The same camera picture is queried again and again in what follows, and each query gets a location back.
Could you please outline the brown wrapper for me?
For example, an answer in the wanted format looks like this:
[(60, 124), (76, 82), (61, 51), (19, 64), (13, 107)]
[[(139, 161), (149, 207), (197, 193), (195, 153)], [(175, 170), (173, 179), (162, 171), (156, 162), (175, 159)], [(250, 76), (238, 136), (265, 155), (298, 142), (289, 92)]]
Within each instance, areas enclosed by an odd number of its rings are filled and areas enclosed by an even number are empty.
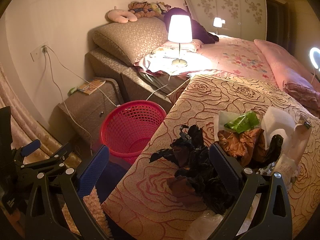
[(262, 128), (242, 133), (221, 130), (218, 131), (217, 136), (224, 152), (235, 158), (242, 167), (266, 161), (267, 150)]

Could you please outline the black plastic bag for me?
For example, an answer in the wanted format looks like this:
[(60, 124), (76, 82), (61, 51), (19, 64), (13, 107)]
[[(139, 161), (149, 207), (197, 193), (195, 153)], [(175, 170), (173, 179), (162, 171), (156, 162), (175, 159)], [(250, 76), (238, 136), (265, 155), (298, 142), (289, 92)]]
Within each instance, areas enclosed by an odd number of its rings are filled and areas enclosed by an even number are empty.
[(204, 202), (215, 213), (224, 214), (240, 196), (240, 177), (217, 146), (204, 144), (203, 130), (197, 125), (180, 127), (180, 137), (169, 148), (158, 150), (150, 162), (164, 158), (178, 166), (167, 179), (172, 194), (184, 206)]

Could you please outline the white foam block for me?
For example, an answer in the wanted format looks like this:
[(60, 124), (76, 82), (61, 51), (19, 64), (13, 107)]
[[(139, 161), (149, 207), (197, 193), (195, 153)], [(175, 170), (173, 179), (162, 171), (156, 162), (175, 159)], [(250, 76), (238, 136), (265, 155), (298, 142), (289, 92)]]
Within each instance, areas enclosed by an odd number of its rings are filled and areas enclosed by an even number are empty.
[(268, 107), (261, 121), (266, 143), (265, 149), (269, 148), (274, 135), (281, 135), (283, 138), (281, 151), (285, 152), (288, 150), (295, 125), (291, 115), (279, 108), (273, 106)]

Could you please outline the green snack wrapper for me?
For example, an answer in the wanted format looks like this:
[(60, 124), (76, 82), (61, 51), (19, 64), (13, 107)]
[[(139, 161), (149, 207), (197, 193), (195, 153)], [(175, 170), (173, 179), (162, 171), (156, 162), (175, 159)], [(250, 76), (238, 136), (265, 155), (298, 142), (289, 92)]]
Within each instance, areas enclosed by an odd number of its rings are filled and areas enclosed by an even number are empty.
[(242, 133), (258, 126), (260, 121), (253, 111), (249, 111), (240, 115), (236, 119), (224, 124), (224, 127), (231, 129), (236, 133)]

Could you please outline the brown bedside cabinet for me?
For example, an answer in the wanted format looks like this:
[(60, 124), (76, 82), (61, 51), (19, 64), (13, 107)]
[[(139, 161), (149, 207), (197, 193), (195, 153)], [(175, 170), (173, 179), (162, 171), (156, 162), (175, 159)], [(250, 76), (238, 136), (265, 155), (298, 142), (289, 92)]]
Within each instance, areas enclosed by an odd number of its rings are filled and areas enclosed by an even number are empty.
[(101, 78), (105, 83), (92, 94), (76, 91), (59, 109), (82, 139), (91, 144), (99, 139), (101, 124), (107, 115), (124, 103), (119, 86), (114, 79)]

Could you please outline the small book on cabinet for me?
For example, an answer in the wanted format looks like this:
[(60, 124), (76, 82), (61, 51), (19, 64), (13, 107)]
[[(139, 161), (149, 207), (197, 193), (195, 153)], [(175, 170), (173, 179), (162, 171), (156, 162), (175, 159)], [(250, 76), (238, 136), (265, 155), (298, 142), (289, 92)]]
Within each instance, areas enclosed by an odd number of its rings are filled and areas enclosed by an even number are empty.
[(85, 93), (87, 95), (91, 95), (94, 93), (98, 88), (105, 84), (105, 80), (103, 79), (94, 79), (92, 81), (86, 82), (80, 87), (77, 88), (77, 91)]

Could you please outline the red plastic mesh basket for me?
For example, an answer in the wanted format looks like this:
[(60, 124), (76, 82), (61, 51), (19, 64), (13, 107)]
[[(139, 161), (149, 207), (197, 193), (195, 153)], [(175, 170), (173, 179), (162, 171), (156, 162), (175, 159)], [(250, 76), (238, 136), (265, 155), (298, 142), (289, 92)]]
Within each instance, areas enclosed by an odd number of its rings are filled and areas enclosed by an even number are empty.
[(152, 101), (124, 103), (105, 118), (99, 140), (112, 156), (132, 165), (166, 116), (165, 110)]

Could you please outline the folded pink quilt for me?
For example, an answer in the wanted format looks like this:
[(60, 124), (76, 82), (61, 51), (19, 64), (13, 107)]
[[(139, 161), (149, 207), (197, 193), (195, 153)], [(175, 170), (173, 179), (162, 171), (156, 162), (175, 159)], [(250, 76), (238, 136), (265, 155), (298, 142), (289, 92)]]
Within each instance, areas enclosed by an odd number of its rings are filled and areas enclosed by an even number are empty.
[(278, 44), (255, 39), (271, 67), (280, 90), (289, 94), (304, 107), (319, 112), (319, 81), (294, 56)]

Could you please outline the pink floral bed sheet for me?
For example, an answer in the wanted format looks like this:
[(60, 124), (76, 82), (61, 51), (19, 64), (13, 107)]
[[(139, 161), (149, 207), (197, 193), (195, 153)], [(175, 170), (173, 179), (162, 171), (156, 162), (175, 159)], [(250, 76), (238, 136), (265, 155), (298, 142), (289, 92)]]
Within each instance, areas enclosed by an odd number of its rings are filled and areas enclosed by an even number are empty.
[(196, 53), (181, 53), (187, 66), (172, 64), (178, 58), (173, 54), (153, 54), (152, 52), (134, 64), (139, 71), (151, 75), (171, 74), (181, 78), (197, 74), (232, 74), (276, 86), (270, 65), (260, 49), (252, 41), (219, 36), (219, 42), (204, 44)]

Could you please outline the brown patterned headboard cushion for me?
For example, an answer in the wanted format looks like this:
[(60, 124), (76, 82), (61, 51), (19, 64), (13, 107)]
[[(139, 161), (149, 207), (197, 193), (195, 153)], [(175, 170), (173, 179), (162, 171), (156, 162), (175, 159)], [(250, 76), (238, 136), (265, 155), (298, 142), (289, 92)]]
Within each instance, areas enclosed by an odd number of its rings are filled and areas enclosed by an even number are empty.
[(168, 40), (165, 23), (156, 17), (110, 23), (93, 31), (93, 42), (131, 66)]

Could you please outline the pink pillow under lamp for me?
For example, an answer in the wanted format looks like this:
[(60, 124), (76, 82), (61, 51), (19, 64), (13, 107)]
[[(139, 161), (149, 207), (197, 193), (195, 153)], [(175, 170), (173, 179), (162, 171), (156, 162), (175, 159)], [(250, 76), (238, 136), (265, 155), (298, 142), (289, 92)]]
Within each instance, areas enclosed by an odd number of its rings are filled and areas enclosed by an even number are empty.
[(177, 55), (180, 50), (181, 53), (191, 52), (196, 53), (199, 51), (204, 43), (198, 39), (193, 39), (189, 43), (175, 43), (167, 41), (164, 44), (160, 45), (158, 48), (152, 51), (153, 54), (173, 54)]

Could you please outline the small distant lamp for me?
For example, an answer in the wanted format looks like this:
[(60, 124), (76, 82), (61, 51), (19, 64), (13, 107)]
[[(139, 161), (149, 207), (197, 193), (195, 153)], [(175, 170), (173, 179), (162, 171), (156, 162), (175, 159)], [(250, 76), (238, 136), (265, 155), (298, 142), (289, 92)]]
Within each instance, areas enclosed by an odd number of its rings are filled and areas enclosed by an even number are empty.
[(225, 24), (225, 20), (219, 17), (215, 17), (213, 20), (213, 27), (216, 28), (216, 34), (219, 34), (219, 29), (221, 29), (223, 27), (223, 25)]

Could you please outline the brown plush toys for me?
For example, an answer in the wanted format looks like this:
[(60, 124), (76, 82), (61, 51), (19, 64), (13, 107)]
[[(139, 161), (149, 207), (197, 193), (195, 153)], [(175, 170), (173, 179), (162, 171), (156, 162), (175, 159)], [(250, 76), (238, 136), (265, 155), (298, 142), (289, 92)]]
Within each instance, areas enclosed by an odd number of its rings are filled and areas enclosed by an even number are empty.
[(164, 2), (131, 2), (128, 4), (129, 12), (133, 13), (136, 18), (161, 17), (166, 14), (171, 6)]

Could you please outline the white shade table lamp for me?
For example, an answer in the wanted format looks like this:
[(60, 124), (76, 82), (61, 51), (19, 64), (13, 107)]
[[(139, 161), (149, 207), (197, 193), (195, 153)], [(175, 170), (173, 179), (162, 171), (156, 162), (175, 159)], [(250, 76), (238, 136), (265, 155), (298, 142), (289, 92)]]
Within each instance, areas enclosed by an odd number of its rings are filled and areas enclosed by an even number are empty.
[(169, 24), (168, 40), (178, 44), (178, 58), (172, 64), (179, 67), (187, 66), (187, 61), (181, 58), (181, 44), (193, 40), (191, 20), (187, 15), (172, 15)]

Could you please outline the floral sliding wardrobe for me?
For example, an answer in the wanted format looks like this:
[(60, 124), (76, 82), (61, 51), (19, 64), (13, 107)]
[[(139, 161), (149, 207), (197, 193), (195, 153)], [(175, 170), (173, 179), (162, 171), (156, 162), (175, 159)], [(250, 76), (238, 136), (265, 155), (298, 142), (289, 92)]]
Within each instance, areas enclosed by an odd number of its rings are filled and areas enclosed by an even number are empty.
[(219, 17), (225, 20), (219, 35), (249, 41), (267, 38), (266, 0), (188, 0), (187, 5), (193, 19), (208, 32), (216, 33), (213, 20)]

